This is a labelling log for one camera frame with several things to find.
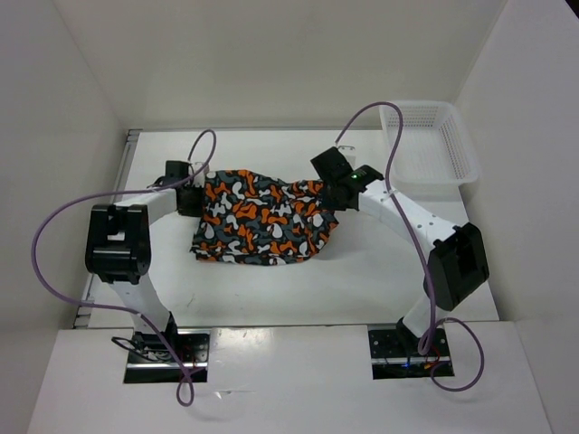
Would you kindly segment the orange camouflage shorts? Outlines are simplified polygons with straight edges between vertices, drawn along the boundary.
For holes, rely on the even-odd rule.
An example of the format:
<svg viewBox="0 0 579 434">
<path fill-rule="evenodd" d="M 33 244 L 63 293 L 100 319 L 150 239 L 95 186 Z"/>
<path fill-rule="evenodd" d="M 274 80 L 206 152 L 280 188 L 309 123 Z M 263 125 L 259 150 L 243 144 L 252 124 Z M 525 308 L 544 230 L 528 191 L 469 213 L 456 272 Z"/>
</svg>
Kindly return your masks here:
<svg viewBox="0 0 579 434">
<path fill-rule="evenodd" d="M 211 172 L 191 251 L 199 261 L 259 266 L 311 259 L 338 226 L 322 205 L 323 187 L 320 180 L 290 183 L 246 169 Z"/>
</svg>

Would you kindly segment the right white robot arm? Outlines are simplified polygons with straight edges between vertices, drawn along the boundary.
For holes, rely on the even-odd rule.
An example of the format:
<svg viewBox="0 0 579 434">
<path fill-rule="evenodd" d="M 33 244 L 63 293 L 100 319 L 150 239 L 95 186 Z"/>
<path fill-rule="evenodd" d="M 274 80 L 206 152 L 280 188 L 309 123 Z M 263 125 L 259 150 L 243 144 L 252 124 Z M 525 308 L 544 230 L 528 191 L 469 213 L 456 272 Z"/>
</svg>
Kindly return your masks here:
<svg viewBox="0 0 579 434">
<path fill-rule="evenodd" d="M 417 355 L 429 343 L 431 325 L 449 315 L 489 278 L 482 234 L 467 222 L 460 226 L 429 212 L 403 193 L 386 186 L 384 176 L 369 165 L 353 168 L 332 146 L 311 159 L 323 182 L 323 204 L 376 218 L 419 248 L 424 260 L 424 295 L 402 318 L 398 348 Z"/>
</svg>

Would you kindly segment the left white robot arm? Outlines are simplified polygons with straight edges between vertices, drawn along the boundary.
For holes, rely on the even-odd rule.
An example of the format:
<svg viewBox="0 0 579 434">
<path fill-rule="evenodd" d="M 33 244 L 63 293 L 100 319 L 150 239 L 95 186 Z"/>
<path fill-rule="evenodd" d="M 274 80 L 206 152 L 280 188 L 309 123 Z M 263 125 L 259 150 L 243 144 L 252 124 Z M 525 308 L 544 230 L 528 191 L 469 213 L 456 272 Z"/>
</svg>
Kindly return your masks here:
<svg viewBox="0 0 579 434">
<path fill-rule="evenodd" d="M 147 347 L 163 362 L 177 357 L 181 340 L 173 314 L 160 301 L 148 275 L 152 262 L 150 226 L 174 212 L 200 216 L 208 172 L 207 163 L 169 160 L 156 184 L 126 200 L 97 204 L 90 212 L 86 268 L 129 310 L 138 347 Z"/>
</svg>

